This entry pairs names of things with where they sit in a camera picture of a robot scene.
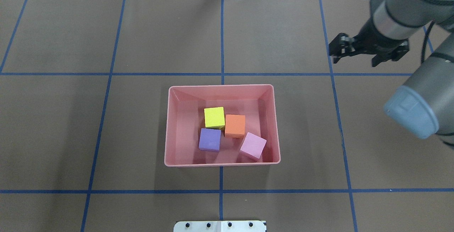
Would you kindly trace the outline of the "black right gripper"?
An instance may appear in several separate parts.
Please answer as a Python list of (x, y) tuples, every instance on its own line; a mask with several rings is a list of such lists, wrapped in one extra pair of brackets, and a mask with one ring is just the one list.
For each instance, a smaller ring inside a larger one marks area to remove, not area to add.
[(345, 33), (339, 33), (329, 43), (329, 55), (333, 64), (346, 56), (360, 54), (373, 55), (371, 66), (376, 67), (389, 60), (397, 62), (410, 50), (408, 39), (394, 40), (382, 35), (373, 24), (372, 18), (363, 25), (358, 35), (350, 38)]

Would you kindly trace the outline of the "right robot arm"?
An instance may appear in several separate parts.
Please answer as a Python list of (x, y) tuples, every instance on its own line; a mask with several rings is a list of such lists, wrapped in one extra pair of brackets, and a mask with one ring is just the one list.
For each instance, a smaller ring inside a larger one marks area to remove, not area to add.
[(372, 55), (371, 65), (397, 62), (410, 37), (426, 27), (420, 65), (384, 105), (385, 114), (417, 138), (438, 136), (453, 148), (454, 0), (368, 0), (370, 17), (358, 34), (339, 33), (329, 43), (336, 64), (345, 56)]

